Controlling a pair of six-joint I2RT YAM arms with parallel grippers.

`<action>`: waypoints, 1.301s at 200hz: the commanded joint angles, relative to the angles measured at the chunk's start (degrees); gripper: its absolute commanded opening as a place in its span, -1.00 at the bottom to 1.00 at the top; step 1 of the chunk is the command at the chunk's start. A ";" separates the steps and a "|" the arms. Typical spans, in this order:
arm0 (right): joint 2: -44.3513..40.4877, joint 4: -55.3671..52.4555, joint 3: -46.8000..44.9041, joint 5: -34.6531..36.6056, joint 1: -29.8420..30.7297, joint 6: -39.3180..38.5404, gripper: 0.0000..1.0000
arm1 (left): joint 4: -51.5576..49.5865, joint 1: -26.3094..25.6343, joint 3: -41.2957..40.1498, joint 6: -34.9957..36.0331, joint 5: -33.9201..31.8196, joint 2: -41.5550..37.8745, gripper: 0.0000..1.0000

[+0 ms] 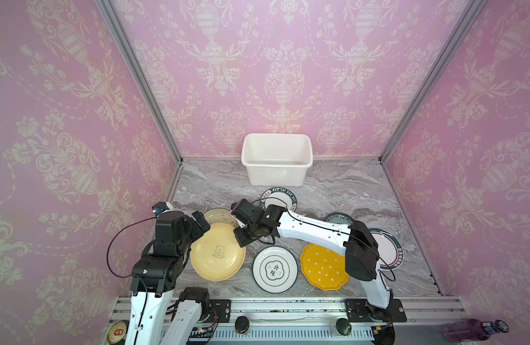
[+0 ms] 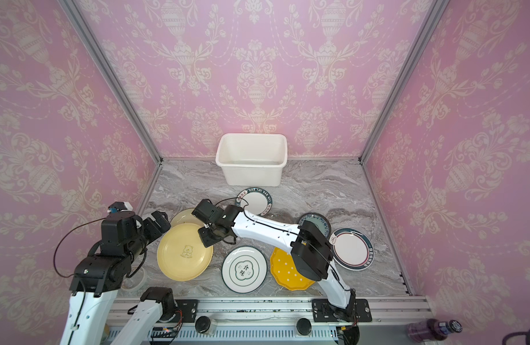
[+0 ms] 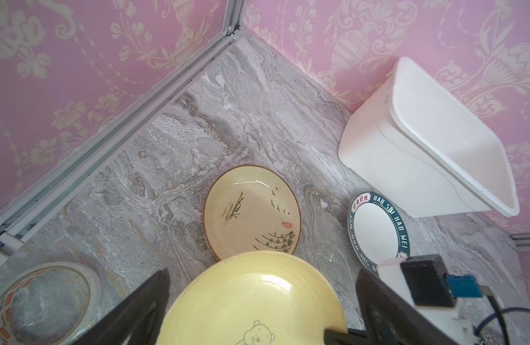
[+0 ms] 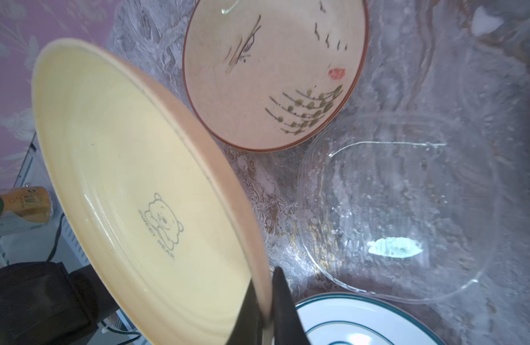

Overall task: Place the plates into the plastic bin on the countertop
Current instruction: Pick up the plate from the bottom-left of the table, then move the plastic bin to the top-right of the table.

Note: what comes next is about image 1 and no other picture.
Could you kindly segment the large pale yellow plate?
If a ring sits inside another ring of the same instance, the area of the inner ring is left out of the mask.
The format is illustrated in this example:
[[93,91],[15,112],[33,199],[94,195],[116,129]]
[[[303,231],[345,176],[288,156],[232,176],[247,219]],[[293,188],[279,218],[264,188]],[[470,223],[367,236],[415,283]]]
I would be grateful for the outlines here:
[[209,281],[233,277],[242,267],[246,249],[240,247],[229,224],[212,224],[203,237],[192,244],[191,264],[194,271]]

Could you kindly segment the yellow scalloped dotted plate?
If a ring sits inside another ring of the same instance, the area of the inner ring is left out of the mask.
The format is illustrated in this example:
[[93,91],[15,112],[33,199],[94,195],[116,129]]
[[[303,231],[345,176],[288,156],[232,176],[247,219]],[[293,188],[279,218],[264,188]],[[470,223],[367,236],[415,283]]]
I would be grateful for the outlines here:
[[299,261],[308,283],[320,290],[339,290],[350,279],[345,258],[316,244],[305,246]]

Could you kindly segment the white plate red green rim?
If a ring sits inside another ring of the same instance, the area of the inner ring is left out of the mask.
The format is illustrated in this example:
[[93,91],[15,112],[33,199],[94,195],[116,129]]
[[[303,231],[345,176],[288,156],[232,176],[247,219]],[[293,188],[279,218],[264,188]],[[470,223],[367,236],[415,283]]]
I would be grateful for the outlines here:
[[370,232],[378,243],[381,258],[381,269],[384,271],[398,269],[404,261],[404,251],[399,240],[388,231],[372,228]]

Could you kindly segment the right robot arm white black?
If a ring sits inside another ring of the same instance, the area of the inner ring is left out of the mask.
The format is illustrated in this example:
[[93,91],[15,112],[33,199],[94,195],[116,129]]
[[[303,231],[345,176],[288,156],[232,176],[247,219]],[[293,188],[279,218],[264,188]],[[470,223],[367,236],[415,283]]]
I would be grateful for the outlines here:
[[378,243],[363,222],[332,224],[283,206],[263,210],[246,199],[232,204],[230,213],[240,224],[234,230],[240,247],[263,237],[298,239],[324,247],[345,257],[346,273],[361,282],[370,306],[382,310],[390,306],[393,293],[381,275]]

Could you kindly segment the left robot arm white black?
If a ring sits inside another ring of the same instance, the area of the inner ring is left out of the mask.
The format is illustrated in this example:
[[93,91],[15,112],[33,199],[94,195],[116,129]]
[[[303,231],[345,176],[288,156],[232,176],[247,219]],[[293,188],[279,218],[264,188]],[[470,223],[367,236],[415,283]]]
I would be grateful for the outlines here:
[[173,305],[174,317],[162,335],[177,278],[188,261],[191,245],[210,225],[195,211],[163,211],[156,219],[155,240],[133,266],[131,314],[126,344],[186,344],[196,323],[210,315],[210,294],[204,287],[187,287]]

